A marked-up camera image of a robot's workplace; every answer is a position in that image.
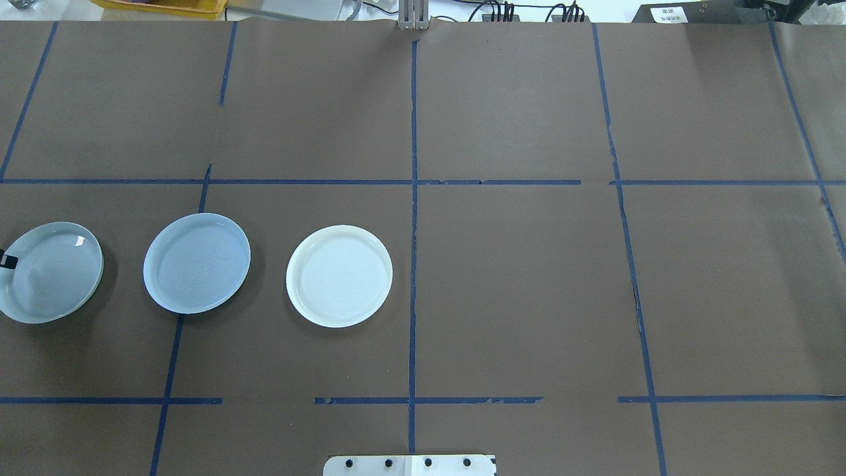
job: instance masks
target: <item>black cable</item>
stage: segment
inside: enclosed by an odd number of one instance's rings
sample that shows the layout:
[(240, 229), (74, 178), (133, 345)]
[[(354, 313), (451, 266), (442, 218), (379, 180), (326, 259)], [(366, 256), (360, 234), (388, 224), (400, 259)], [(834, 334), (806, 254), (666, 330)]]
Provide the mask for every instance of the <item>black cable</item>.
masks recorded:
[(364, 2), (364, 5), (367, 5), (368, 7), (373, 7), (377, 10), (381, 10), (386, 15), (395, 15), (399, 13), (399, 10), (397, 10), (396, 12), (389, 12), (386, 9), (380, 7), (379, 5), (374, 5), (373, 3)]
[(546, 23), (547, 21), (549, 21), (550, 18), (552, 18), (552, 12), (554, 12), (555, 8), (558, 8), (558, 7), (561, 7), (561, 8), (564, 9), (564, 13), (562, 14), (562, 18), (561, 18), (561, 20), (563, 21), (563, 17), (567, 16), (567, 5), (564, 5), (563, 3), (559, 3), (558, 5), (549, 9), (549, 13), (547, 14), (547, 19), (543, 20), (544, 23)]
[(576, 3), (576, 0), (573, 0), (573, 3), (570, 4), (569, 8), (567, 8), (564, 12), (564, 16), (561, 17), (561, 21), (568, 23), (585, 21), (585, 10)]
[[(475, 1), (471, 1), (471, 0), (453, 0), (453, 2), (468, 3), (470, 5), (478, 5), (479, 3), (482, 3), (482, 4), (487, 3), (487, 2), (475, 2)], [(550, 8), (550, 5), (514, 5), (514, 6), (515, 7), (521, 7), (521, 8)]]
[(473, 13), (470, 14), (470, 18), (468, 18), (467, 21), (473, 21), (473, 17), (475, 16), (476, 12), (479, 11), (479, 8), (482, 8), (485, 5), (491, 5), (491, 19), (493, 19), (494, 12), (496, 12), (496, 9), (494, 7), (499, 8), (499, 2), (497, 2), (497, 0), (485, 0), (485, 2), (477, 4), (476, 8), (473, 8)]

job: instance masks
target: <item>cable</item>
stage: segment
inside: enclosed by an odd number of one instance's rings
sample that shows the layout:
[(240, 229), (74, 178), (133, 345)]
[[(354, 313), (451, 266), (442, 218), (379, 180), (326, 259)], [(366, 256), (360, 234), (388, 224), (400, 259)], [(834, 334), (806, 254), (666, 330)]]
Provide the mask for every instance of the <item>cable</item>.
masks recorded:
[(497, 0), (485, 0), (485, 2), (477, 4), (476, 8), (473, 8), (473, 13), (470, 14), (470, 18), (468, 18), (467, 21), (473, 21), (473, 17), (475, 16), (476, 12), (479, 11), (479, 8), (482, 8), (485, 5), (491, 5), (491, 19), (493, 19), (494, 13), (497, 11), (497, 9), (499, 9), (499, 2), (497, 2)]
[[(474, 1), (471, 1), (471, 0), (453, 0), (453, 2), (468, 3), (470, 5), (478, 5), (480, 3), (482, 3), (482, 4), (487, 3), (487, 2), (474, 2)], [(515, 7), (521, 7), (521, 8), (550, 8), (549, 5), (514, 5), (514, 6)]]
[(377, 10), (381, 10), (381, 11), (382, 11), (382, 13), (384, 13), (385, 15), (395, 15), (395, 14), (398, 14), (398, 13), (399, 13), (399, 10), (397, 10), (396, 12), (389, 12), (389, 11), (387, 11), (386, 9), (384, 9), (384, 8), (380, 7), (379, 5), (375, 5), (375, 4), (373, 4), (373, 3), (364, 2), (364, 4), (365, 4), (365, 5), (367, 5), (368, 7), (373, 7), (373, 8), (375, 8), (375, 9), (377, 9)]
[(549, 21), (550, 18), (552, 18), (552, 12), (554, 12), (555, 8), (558, 8), (558, 7), (563, 8), (564, 9), (563, 16), (567, 16), (567, 5), (564, 5), (563, 3), (559, 3), (556, 6), (549, 9), (549, 13), (547, 14), (547, 19), (543, 20), (544, 23), (546, 23), (547, 21)]
[(568, 22), (568, 23), (578, 23), (585, 21), (585, 10), (580, 7), (576, 0), (573, 0), (573, 3), (566, 9), (564, 15), (561, 17), (561, 21)]
[(349, 14), (349, 17), (347, 17), (347, 21), (353, 21), (353, 20), (359, 18), (359, 12), (361, 11), (362, 0), (353, 0), (353, 2), (355, 3), (355, 6), (353, 7), (353, 13)]

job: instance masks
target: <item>black clip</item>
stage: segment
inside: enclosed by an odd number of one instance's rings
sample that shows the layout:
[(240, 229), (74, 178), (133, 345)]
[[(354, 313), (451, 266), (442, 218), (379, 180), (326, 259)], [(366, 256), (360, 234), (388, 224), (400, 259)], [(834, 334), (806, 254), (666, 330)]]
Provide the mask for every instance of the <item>black clip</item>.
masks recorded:
[(15, 269), (18, 267), (18, 258), (5, 254), (6, 250), (0, 250), (0, 268)]

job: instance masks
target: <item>metal stand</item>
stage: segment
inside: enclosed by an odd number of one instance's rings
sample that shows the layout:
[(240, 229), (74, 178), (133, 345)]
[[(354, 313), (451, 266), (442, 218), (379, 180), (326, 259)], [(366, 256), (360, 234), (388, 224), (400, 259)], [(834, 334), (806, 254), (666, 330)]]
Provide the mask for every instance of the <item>metal stand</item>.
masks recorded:
[(399, 0), (400, 30), (427, 30), (430, 22), (429, 0)]

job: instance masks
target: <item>black device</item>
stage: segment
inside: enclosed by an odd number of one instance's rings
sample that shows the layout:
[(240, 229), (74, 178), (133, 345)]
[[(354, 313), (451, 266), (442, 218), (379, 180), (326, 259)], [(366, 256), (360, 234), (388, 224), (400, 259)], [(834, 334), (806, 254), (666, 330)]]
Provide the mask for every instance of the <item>black device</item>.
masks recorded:
[(664, 23), (656, 21), (652, 14), (653, 8), (659, 8), (661, 11), (667, 8), (681, 8), (687, 21), (679, 23), (753, 24), (766, 23), (769, 20), (766, 10), (741, 8), (737, 6), (735, 0), (705, 0), (694, 3), (640, 5), (632, 23)]

